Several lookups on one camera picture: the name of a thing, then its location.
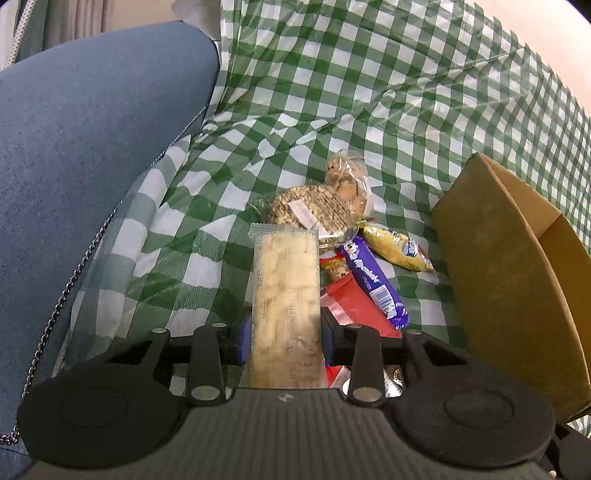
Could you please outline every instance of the checkered tablecloth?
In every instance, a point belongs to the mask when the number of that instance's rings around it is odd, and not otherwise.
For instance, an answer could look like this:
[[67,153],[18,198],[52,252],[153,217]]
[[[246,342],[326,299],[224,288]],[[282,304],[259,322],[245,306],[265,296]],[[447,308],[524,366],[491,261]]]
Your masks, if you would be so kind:
[[471,153],[538,190],[591,251],[591,122],[540,57],[480,8],[449,0],[222,7],[210,119],[125,198],[76,298],[67,364],[154,327],[187,335],[231,322],[252,296],[246,233],[258,219],[249,202],[322,182],[341,148],[364,154],[378,222],[409,232],[431,256],[437,275],[380,262],[411,325],[446,342],[465,340],[430,210]]

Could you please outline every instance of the purple candy wrapper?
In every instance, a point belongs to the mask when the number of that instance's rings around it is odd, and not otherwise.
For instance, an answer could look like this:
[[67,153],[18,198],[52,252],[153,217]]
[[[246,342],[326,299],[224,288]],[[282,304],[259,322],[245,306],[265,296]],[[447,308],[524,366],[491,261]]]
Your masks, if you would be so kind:
[[373,300],[396,329],[408,325],[408,312],[398,293],[379,267],[361,235],[339,248],[361,289]]

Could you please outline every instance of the cardboard box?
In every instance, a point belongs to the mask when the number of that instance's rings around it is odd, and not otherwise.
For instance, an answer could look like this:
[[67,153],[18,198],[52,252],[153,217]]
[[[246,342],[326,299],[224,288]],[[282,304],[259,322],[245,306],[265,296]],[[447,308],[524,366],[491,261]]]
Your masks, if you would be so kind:
[[474,356],[544,394],[557,419],[591,407],[591,258],[566,218],[475,154],[433,209]]

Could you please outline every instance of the snack pile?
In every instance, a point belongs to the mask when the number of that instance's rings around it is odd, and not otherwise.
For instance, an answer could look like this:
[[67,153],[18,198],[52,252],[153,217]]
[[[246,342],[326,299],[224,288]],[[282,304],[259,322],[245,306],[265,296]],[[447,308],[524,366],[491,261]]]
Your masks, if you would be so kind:
[[[320,305],[341,325],[368,325],[381,336],[400,336],[408,325],[402,299],[372,251],[412,271],[434,271],[433,265],[409,235],[368,223],[374,203],[367,175],[359,154],[340,151],[327,162],[325,184],[251,204],[263,222],[249,233],[255,241],[252,387],[319,388],[326,375],[332,383],[334,375],[324,374]],[[329,279],[322,298],[319,266]]]

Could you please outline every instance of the white label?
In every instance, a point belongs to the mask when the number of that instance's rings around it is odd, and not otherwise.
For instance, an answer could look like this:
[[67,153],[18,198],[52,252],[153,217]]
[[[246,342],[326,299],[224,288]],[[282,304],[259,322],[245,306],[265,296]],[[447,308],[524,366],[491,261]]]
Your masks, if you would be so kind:
[[369,296],[388,320],[396,316],[396,304],[386,285],[372,290],[369,292]]
[[294,200],[293,202],[288,203],[288,205],[306,229],[318,230],[320,235],[328,235],[328,232],[302,200]]

